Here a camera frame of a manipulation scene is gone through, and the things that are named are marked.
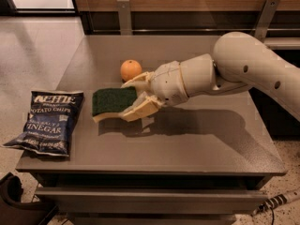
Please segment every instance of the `sponge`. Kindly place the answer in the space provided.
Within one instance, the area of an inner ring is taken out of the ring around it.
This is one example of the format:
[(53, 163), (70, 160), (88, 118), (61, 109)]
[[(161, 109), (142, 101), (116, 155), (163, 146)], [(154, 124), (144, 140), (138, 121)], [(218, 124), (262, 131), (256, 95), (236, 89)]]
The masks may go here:
[(93, 119), (97, 123), (105, 118), (118, 117), (137, 99), (135, 87), (99, 89), (93, 94)]

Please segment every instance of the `gray tabletop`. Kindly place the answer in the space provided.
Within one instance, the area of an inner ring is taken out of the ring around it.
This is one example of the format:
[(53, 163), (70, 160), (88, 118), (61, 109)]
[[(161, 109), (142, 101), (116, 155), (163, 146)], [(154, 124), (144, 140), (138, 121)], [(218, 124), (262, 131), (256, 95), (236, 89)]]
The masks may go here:
[(100, 88), (120, 87), (120, 66), (143, 71), (211, 53), (218, 37), (85, 37), (58, 90), (83, 90), (85, 101), (69, 158), (24, 152), (17, 170), (46, 173), (284, 174), (285, 168), (248, 92), (191, 98), (135, 122), (92, 120)]

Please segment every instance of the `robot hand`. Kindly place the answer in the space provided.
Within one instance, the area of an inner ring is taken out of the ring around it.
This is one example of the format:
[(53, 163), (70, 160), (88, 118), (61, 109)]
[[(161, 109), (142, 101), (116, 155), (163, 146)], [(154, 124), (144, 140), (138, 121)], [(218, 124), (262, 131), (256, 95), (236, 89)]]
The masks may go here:
[(127, 121), (156, 113), (198, 95), (226, 95), (256, 87), (300, 121), (300, 69), (269, 50), (256, 38), (239, 32), (221, 37), (213, 58), (204, 54), (161, 65), (122, 87), (135, 86), (138, 99), (121, 117)]

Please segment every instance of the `metal bracket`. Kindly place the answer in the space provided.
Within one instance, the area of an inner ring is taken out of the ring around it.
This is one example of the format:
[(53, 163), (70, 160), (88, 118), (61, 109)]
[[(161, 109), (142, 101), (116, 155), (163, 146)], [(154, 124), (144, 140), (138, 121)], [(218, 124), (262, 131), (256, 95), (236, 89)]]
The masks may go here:
[(132, 35), (129, 0), (117, 0), (121, 35)]
[(273, 20), (274, 14), (278, 8), (280, 0), (265, 0), (260, 18), (256, 24), (254, 37), (264, 42), (266, 33)]

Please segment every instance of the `scouring pad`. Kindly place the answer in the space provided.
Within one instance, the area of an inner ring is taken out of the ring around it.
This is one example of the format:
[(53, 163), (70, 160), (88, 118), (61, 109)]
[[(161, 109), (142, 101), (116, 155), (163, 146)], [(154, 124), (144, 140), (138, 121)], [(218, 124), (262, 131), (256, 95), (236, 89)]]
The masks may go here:
[(99, 89), (93, 94), (93, 119), (97, 123), (105, 118), (118, 117), (137, 99), (135, 87)]

